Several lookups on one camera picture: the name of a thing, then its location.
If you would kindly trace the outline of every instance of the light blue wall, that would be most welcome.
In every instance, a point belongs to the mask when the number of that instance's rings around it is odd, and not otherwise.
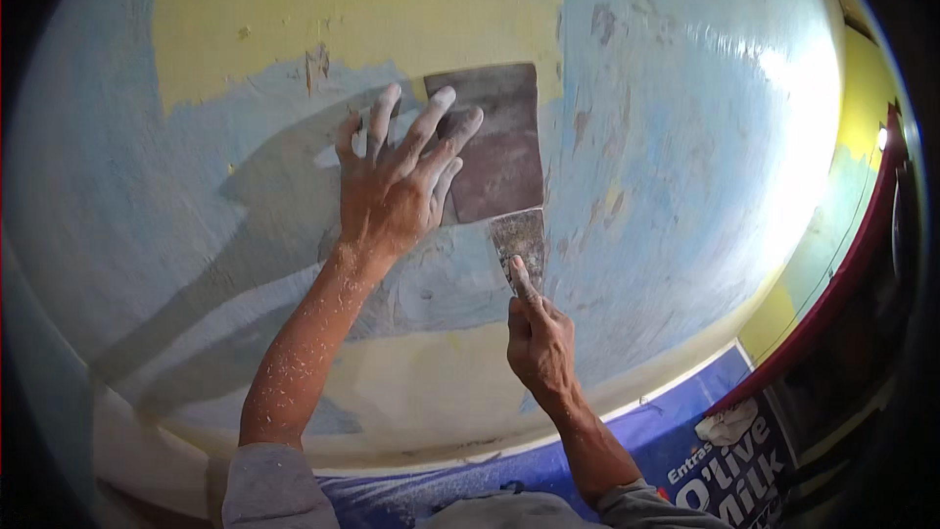
[[[272,63],[164,117],[151,10],[63,0],[8,137],[4,224],[41,308],[98,376],[159,416],[237,429],[244,387],[335,230],[335,168],[314,160],[347,107],[408,78],[394,62],[336,61],[308,96],[302,60]],[[835,134],[794,132],[808,76],[768,58],[823,45],[838,94],[839,16],[835,0],[564,0],[564,97],[540,110],[546,291],[577,323],[587,387],[709,326],[791,253],[814,202],[780,238],[768,201],[824,176],[831,147],[809,163],[793,150]],[[402,109],[415,106],[407,95]],[[440,230],[348,343],[504,319],[491,267],[485,226]],[[324,408],[318,432],[359,429]]]

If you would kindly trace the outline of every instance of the hand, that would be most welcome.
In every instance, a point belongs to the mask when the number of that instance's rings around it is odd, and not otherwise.
[[[574,323],[529,281],[518,255],[510,262],[510,345],[506,357],[536,402],[555,418],[580,393],[574,375]]]
[[[339,244],[354,247],[385,269],[441,224],[450,183],[464,165],[457,154],[483,122],[483,112],[472,109],[463,119],[449,123],[448,134],[422,157],[441,117],[457,97],[447,86],[430,98],[401,145],[392,149],[385,138],[400,96],[401,88],[389,84],[372,106],[365,158],[359,158],[352,146],[362,123],[357,112],[340,126],[336,140],[341,170]]]

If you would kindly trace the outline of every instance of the yellow wall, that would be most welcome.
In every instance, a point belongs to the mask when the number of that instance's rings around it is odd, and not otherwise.
[[[845,224],[827,220],[825,217],[835,217],[840,214],[851,216],[851,210],[857,205],[859,196],[870,196],[874,175],[881,163],[881,152],[877,147],[878,123],[887,123],[887,103],[894,102],[896,94],[894,79],[881,50],[858,31],[846,28],[845,91],[834,157],[838,159],[839,156],[847,156],[858,164],[865,164],[871,172],[871,177],[857,184],[857,188],[851,185],[846,188],[846,185],[837,185],[834,181],[847,179],[847,172],[836,173],[830,170],[827,187],[830,192],[839,192],[840,196],[824,197],[812,223],[828,232],[818,229],[806,231],[796,252],[793,253],[790,264],[784,268],[782,276],[771,289],[767,299],[758,307],[739,333],[742,345],[755,364],[766,360],[787,338],[799,322],[797,312],[802,318],[825,288],[824,275],[828,269],[828,258],[831,258],[832,254],[830,253],[826,260],[821,262],[819,261],[820,254],[809,250],[814,246],[819,246],[824,240],[841,240],[847,229],[850,233],[845,237],[844,244],[840,250],[833,253],[844,254],[846,247],[852,241],[854,230],[857,228],[857,219],[856,223],[850,221],[850,224]],[[864,212],[865,202],[862,201],[859,217]],[[842,208],[833,209],[831,207],[833,205],[839,205]],[[793,287],[793,282],[805,281],[807,277],[815,282],[822,279],[822,285],[808,294],[804,289]]]
[[[277,60],[325,45],[350,68],[391,60],[411,78],[535,61],[540,100],[561,96],[562,0],[154,0],[164,113],[218,96]],[[423,85],[416,83],[423,93]]]

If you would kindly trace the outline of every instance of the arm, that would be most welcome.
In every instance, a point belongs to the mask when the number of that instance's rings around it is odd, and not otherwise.
[[[574,375],[571,319],[536,291],[518,256],[510,270],[520,294],[510,301],[510,367],[552,419],[575,486],[585,502],[597,508],[607,492],[643,475],[581,392]]]
[[[510,367],[548,413],[561,436],[574,485],[612,527],[730,529],[697,510],[679,508],[647,486],[634,459],[594,414],[574,375],[574,324],[532,286],[519,256],[510,264],[519,294],[510,301]]]
[[[330,364],[363,302],[393,264],[441,223],[450,183],[463,166],[457,154],[479,129],[483,112],[474,109],[452,123],[453,130],[421,157],[456,95],[452,88],[440,89],[392,150],[385,137],[400,94],[391,84],[372,107],[365,158],[352,146],[359,115],[353,112],[339,128],[340,237],[261,360],[241,409],[239,445],[271,442],[301,449]]]

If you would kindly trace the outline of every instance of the fingernail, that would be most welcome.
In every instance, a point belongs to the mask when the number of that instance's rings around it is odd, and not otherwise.
[[[432,96],[430,99],[440,105],[449,107],[451,104],[453,104],[456,98],[457,93],[454,91],[454,89],[450,86],[445,86],[444,88],[441,88],[439,91],[434,93],[434,96]]]

